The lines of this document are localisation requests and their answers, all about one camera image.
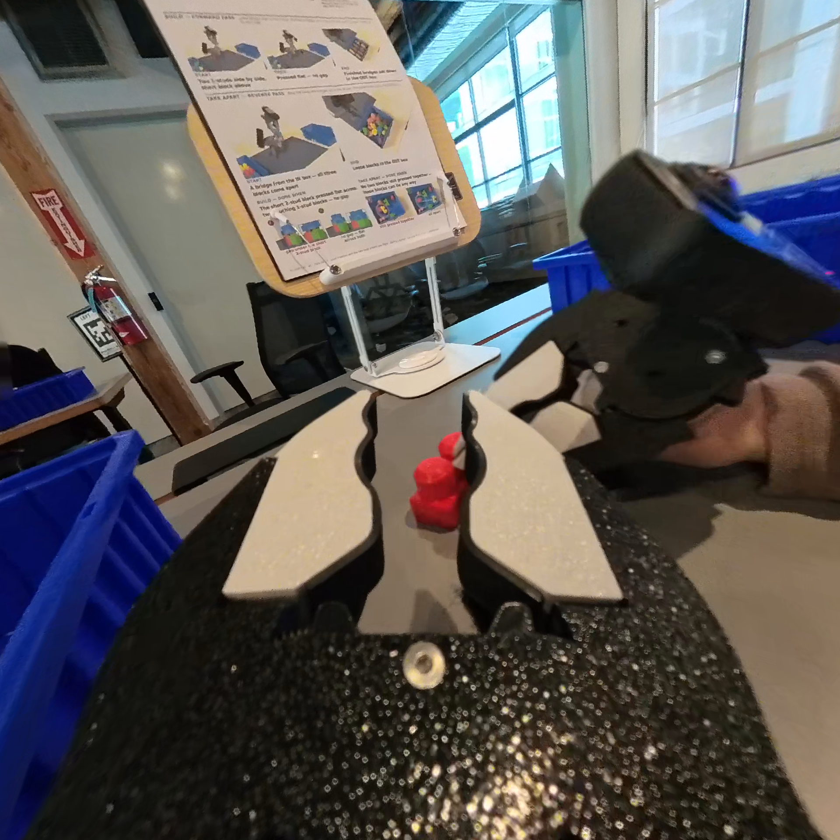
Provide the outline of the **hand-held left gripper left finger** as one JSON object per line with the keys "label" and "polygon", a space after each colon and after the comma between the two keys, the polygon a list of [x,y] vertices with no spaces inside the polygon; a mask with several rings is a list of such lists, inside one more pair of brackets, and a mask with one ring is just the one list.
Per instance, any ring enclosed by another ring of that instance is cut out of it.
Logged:
{"label": "hand-held left gripper left finger", "polygon": [[224,583],[231,602],[277,602],[281,624],[357,624],[384,573],[373,487],[376,396],[355,392],[275,458]]}

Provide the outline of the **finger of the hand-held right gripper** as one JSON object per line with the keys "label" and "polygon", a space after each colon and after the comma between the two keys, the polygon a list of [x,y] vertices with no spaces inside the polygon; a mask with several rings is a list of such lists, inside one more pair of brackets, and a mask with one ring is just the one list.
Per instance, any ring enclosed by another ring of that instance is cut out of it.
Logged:
{"label": "finger of the hand-held right gripper", "polygon": [[595,416],[570,402],[526,401],[518,416],[562,454],[602,439]]}
{"label": "finger of the hand-held right gripper", "polygon": [[497,372],[492,382],[492,402],[507,411],[527,411],[529,406],[556,396],[563,379],[564,355],[550,340]]}

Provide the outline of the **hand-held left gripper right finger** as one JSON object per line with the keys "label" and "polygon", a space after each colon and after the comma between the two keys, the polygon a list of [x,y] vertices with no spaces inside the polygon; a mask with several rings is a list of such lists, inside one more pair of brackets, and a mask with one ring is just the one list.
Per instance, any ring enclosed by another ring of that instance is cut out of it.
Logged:
{"label": "hand-held left gripper right finger", "polygon": [[466,602],[490,618],[519,602],[543,621],[564,606],[623,603],[561,452],[478,391],[464,395],[461,432],[457,573]]}

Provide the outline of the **blue plastic bin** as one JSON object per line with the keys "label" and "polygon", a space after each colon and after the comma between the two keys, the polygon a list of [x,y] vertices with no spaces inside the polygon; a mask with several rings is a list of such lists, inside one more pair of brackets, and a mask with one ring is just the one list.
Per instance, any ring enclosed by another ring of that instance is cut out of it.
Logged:
{"label": "blue plastic bin", "polygon": [[182,539],[116,434],[1,483],[1,838],[22,838],[140,595]]}
{"label": "blue plastic bin", "polygon": [[[825,270],[826,282],[839,281],[839,175],[778,186],[741,195],[741,210],[758,220],[760,230],[748,239],[773,238],[799,249]],[[610,284],[587,241],[560,248],[533,261],[548,273],[553,312],[585,298],[592,291],[607,291]]]}
{"label": "blue plastic bin", "polygon": [[97,392],[83,369],[63,372],[2,392],[1,430],[84,402]]}

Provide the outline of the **red two-stud block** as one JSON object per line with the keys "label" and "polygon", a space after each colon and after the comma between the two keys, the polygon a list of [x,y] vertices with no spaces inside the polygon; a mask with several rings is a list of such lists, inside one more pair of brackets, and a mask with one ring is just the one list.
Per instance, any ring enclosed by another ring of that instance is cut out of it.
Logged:
{"label": "red two-stud block", "polygon": [[418,527],[454,531],[459,527],[460,506],[468,489],[462,433],[443,437],[437,451],[437,456],[424,459],[415,468],[415,492],[409,504]]}

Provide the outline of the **person's right forearm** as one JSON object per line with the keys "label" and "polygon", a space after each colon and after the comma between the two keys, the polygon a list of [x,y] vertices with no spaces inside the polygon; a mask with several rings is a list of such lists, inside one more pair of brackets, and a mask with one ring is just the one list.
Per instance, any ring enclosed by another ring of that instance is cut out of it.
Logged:
{"label": "person's right forearm", "polygon": [[782,498],[839,501],[839,366],[815,362],[762,378],[764,490]]}

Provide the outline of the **person's right hand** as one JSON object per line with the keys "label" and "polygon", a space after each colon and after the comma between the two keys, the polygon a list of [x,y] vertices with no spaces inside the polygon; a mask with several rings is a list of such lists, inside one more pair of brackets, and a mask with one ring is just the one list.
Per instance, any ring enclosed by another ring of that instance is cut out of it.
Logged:
{"label": "person's right hand", "polygon": [[689,424],[691,437],[664,449],[658,460],[699,469],[766,464],[770,444],[765,396],[763,379],[749,382],[740,404],[717,404],[695,417]]}

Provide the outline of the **document stand with white base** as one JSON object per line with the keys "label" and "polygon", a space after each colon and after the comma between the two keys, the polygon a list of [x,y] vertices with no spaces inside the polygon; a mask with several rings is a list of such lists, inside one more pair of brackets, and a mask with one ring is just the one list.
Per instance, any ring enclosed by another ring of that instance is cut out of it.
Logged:
{"label": "document stand with white base", "polygon": [[[457,216],[457,223],[447,238],[426,238],[421,244],[403,249],[390,260],[367,259],[339,261],[326,269],[295,280],[285,279],[275,265],[258,225],[249,215],[234,177],[228,171],[203,116],[194,104],[186,111],[186,125],[193,146],[209,175],[237,235],[245,247],[251,263],[261,280],[284,296],[316,298],[327,291],[340,291],[343,307],[350,323],[353,341],[360,358],[360,367],[351,372],[354,382],[402,399],[414,399],[435,392],[439,388],[478,370],[499,358],[500,351],[492,346],[450,343],[446,340],[440,302],[436,258],[462,249],[476,239],[481,217],[476,198],[469,186],[464,168],[448,129],[442,107],[431,88],[412,78],[411,84],[417,106],[429,129],[439,160],[437,179],[448,198],[444,208]],[[453,172],[462,195],[454,202],[446,190],[444,172]],[[366,349],[361,318],[353,304],[350,287],[358,280],[368,280],[409,266],[425,258],[427,287],[433,313],[433,337],[411,344],[407,349],[389,353],[372,360]]]}

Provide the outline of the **window with blinds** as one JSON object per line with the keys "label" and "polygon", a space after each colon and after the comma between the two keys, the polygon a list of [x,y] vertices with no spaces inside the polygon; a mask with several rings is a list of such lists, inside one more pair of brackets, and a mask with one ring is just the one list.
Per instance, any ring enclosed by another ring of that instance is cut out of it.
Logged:
{"label": "window with blinds", "polygon": [[838,140],[838,1],[647,2],[647,147],[747,165]]}

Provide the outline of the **black office chair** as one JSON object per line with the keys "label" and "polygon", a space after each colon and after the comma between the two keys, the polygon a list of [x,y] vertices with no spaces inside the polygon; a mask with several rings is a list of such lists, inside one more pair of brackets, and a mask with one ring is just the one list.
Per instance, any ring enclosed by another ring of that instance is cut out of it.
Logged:
{"label": "black office chair", "polygon": [[264,281],[246,289],[259,362],[281,401],[344,375],[315,297],[284,296]]}

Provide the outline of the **multi-pane glass window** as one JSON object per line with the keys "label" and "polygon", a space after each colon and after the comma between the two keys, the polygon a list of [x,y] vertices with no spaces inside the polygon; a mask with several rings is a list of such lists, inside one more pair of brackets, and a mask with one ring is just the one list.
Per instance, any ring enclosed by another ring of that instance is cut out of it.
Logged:
{"label": "multi-pane glass window", "polygon": [[515,14],[442,101],[480,209],[564,177],[553,10]]}

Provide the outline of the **small wooden table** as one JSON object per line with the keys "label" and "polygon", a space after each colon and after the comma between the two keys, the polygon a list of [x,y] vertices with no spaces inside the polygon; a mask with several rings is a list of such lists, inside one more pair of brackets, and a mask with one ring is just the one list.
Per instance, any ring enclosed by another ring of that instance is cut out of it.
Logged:
{"label": "small wooden table", "polygon": [[95,412],[104,413],[109,421],[115,417],[113,428],[117,431],[130,431],[132,426],[121,415],[119,406],[131,381],[130,374],[123,373],[87,388],[90,382],[84,370],[76,369],[17,389],[2,400],[2,412],[14,422],[2,420],[1,446]]}

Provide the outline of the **red fire extinguisher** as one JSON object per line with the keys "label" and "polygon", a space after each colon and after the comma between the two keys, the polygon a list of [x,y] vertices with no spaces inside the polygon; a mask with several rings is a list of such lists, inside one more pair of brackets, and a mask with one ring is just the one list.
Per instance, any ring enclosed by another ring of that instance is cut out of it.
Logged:
{"label": "red fire extinguisher", "polygon": [[101,266],[85,275],[82,289],[91,310],[101,317],[122,346],[132,347],[150,339],[119,283],[113,278],[105,277]]}

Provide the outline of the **square marker sign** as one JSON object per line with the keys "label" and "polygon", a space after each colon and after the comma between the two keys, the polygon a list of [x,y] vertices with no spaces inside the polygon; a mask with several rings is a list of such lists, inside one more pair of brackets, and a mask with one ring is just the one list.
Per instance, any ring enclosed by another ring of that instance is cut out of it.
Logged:
{"label": "square marker sign", "polygon": [[122,357],[122,345],[110,330],[102,316],[86,306],[67,315],[67,320],[86,341],[88,347],[101,362]]}

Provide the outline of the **white door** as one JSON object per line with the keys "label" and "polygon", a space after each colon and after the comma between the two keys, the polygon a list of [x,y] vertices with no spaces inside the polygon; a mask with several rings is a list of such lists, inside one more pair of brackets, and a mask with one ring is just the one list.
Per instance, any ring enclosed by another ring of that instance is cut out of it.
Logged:
{"label": "white door", "polygon": [[263,397],[274,386],[259,362],[246,289],[259,276],[193,146],[186,111],[95,112],[56,127],[139,270],[156,325],[184,356],[185,378],[241,361],[241,382]]}

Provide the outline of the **printed instruction sheet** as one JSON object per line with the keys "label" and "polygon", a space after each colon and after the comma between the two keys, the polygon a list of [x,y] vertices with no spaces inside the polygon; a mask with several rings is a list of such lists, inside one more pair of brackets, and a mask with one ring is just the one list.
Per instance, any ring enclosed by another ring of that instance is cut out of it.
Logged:
{"label": "printed instruction sheet", "polygon": [[371,2],[144,2],[287,280],[447,238],[439,160]]}

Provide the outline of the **red arrow sign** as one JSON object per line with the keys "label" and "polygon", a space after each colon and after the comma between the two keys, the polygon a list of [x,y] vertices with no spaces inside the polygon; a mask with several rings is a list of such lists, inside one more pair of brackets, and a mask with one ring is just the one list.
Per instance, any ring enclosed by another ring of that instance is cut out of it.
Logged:
{"label": "red arrow sign", "polygon": [[56,242],[68,256],[71,259],[88,258],[88,242],[58,192],[51,188],[30,195]]}

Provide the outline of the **ceiling vent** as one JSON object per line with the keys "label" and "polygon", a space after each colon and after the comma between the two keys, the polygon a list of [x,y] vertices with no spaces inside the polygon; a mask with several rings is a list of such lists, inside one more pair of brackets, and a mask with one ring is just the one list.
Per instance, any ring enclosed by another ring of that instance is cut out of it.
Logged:
{"label": "ceiling vent", "polygon": [[2,1],[2,19],[42,81],[108,77],[113,66],[86,5]]}

